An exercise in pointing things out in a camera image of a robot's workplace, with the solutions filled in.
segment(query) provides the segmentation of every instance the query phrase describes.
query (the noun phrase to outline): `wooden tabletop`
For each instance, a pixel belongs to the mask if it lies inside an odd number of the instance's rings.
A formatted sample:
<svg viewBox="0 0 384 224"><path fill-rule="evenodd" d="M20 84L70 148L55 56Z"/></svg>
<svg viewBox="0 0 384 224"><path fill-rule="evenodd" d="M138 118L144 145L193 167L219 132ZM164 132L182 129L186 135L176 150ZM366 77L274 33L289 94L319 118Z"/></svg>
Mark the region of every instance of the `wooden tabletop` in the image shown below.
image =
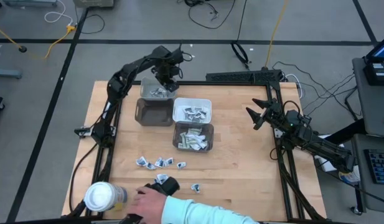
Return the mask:
<svg viewBox="0 0 384 224"><path fill-rule="evenodd" d="M99 117L106 101L107 82L95 82L85 125L91 125ZM181 85L177 97L205 98L212 102L211 124L215 128L213 149L209 153L178 151L172 145L174 124L170 127L141 126L134 119L136 101L140 86L134 85L123 100L118 126L115 153L111 167L110 182L124 187L132 200L135 189L146 183L153 183L157 174L167 174L180 183L180 190L174 197L194 199L196 202L218 205L249 215L255 220L286 221L284 200L281 190L277 161L269 158L274 148L271 127L265 123L258 131L246 106L257 112L262 109L252 98L266 100L266 88L261 86L185 86ZM283 101L293 100L299 104L294 83L281 83ZM286 109L294 109L288 104ZM94 145L92 138L80 140L75 165ZM96 159L95 150L79 167L74 180L73 206L81 201L91 184ZM293 150L299 186L312 206L326 217L321 190L310 154ZM173 157L176 162L186 162L187 167L178 170L176 166L147 170L136 165L135 160L144 156L154 163L158 157ZM200 184L201 193L190 189ZM295 203L292 203L294 217ZM68 193L62 214L68 214ZM107 219L121 219L122 210L105 212Z"/></svg>

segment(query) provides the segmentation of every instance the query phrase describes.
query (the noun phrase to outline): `gray floor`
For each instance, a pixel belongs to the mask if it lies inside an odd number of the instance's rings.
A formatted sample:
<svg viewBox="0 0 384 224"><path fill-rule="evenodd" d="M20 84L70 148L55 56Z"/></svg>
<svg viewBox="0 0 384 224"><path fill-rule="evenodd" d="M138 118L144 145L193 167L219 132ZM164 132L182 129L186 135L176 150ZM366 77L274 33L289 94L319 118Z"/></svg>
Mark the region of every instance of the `gray floor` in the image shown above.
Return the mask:
<svg viewBox="0 0 384 224"><path fill-rule="evenodd" d="M75 19L73 3L65 0L67 14ZM220 12L220 18L228 12L230 0L213 1ZM363 11L378 40L384 38L384 0L372 5L370 0L360 0ZM224 25L217 30L207 30L189 21L188 8L182 3L155 0L117 1L113 10L99 10L97 13L106 21L103 32L93 35L82 34L81 39L234 39L240 23L243 1L236 1L235 8ZM282 1L248 1L240 39L270 39ZM62 8L9 8L0 9L0 27L13 38L58 39L65 32L68 19L48 24L44 14ZM211 15L204 7L195 8L192 16L200 22L207 22ZM84 31L99 29L101 22L86 21ZM280 23L276 40L350 40L369 41L364 26L352 0L294 0L289 2ZM36 60L30 55L20 54L11 44L0 44L0 68L19 68L24 72L20 80L0 78L0 95L5 97L7 108L0 117L0 222L5 222L13 203L19 183L26 168L35 139L45 116L54 86L62 69L69 45L58 44L48 60ZM25 44L30 52L44 55L49 45ZM95 80L107 80L125 63L149 54L157 45L105 45L78 44L68 69L66 80L49 130L45 137L39 159L35 166L29 188L24 197L17 221L54 218L61 214L65 194L74 163L78 138L73 129L83 124L85 113ZM177 45L165 45L174 49ZM260 69L266 59L267 45L246 45L251 69ZM302 70L326 88L341 81L352 73L351 60L370 51L370 46L291 46L275 45L272 66L280 60L295 63ZM229 45L183 45L183 50L195 56L192 62L181 65L184 80L204 80L209 72L230 72L244 70ZM293 73L298 79L314 85L309 77L293 67L277 65L286 74ZM144 72L141 79L149 75ZM340 91L355 86L351 80ZM302 105L316 99L314 90L303 85ZM350 102L356 112L360 111L355 93ZM304 110L310 113L321 101ZM312 127L320 133L334 131L353 122L334 99L311 114ZM348 210L355 204L354 191L342 183L318 173L328 217L340 222L383 223L384 213L369 211L361 217Z"/></svg>

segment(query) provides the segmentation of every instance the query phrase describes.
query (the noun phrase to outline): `keyboard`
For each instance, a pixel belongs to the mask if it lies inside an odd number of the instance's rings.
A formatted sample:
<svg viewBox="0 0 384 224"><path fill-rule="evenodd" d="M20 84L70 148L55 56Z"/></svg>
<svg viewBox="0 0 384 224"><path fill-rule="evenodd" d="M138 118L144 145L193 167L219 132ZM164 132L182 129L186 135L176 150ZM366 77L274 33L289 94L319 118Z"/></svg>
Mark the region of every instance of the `keyboard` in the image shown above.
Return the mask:
<svg viewBox="0 0 384 224"><path fill-rule="evenodd" d="M366 160L375 184L384 184L384 150L365 149Z"/></svg>
<svg viewBox="0 0 384 224"><path fill-rule="evenodd" d="M281 70L260 70L247 72L208 73L206 74L205 79L212 82L245 82L266 84L268 82L279 82L281 77Z"/></svg>

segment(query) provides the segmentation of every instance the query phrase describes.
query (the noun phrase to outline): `person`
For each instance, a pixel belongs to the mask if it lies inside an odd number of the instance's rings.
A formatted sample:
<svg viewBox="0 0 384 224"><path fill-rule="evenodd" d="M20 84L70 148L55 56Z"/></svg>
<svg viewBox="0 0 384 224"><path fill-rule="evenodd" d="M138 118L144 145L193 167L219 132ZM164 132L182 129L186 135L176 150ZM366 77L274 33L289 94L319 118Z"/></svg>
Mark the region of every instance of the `person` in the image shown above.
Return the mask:
<svg viewBox="0 0 384 224"><path fill-rule="evenodd" d="M252 218L222 207L212 207L193 200L165 196L148 187L136 189L137 194L128 213L143 217L146 224L257 224Z"/></svg>

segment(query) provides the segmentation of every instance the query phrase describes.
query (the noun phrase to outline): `yellow cable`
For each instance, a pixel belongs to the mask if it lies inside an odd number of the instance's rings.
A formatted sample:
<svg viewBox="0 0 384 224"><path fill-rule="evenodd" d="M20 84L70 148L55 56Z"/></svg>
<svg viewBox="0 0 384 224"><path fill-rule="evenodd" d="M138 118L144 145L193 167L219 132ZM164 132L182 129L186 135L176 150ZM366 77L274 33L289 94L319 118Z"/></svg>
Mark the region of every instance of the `yellow cable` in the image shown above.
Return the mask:
<svg viewBox="0 0 384 224"><path fill-rule="evenodd" d="M5 36L6 39L10 40L13 44L15 44L17 47L19 47L20 49L22 48L22 46L20 46L18 43L16 43L15 41L13 41L13 40L12 40L8 35L6 35L6 34L4 33L4 31L2 31L1 29L0 29L0 33L1 33L3 36Z"/></svg>
<svg viewBox="0 0 384 224"><path fill-rule="evenodd" d="M65 34L62 38L60 38L59 40L56 40L53 44L51 44L51 45L49 46L47 55L45 55L44 59L47 59L47 58L48 58L48 56L49 56L49 54L50 54L50 50L52 49L52 47L53 47L55 44L57 44L57 43L59 43L60 41L62 41L64 38L66 38L66 36L67 36L69 33L71 33L71 31L73 31L73 30L75 30L75 27L74 27L74 26L67 26L67 32L66 32L66 34Z"/></svg>
<svg viewBox="0 0 384 224"><path fill-rule="evenodd" d="M274 30L273 30L273 33L272 33L272 37L271 37L271 42L269 43L268 55L266 56L265 67L268 66L269 59L271 58L271 50L272 50L272 42L273 42L273 39L274 39L274 34L276 33L276 30L278 29L278 26L279 26L280 21L281 21L281 19L283 17L283 14L284 14L284 12L286 10L286 6L287 6L288 2L289 2L289 0L284 0L283 8L282 8L282 10L280 12L278 22L276 23L276 26L274 27Z"/></svg>

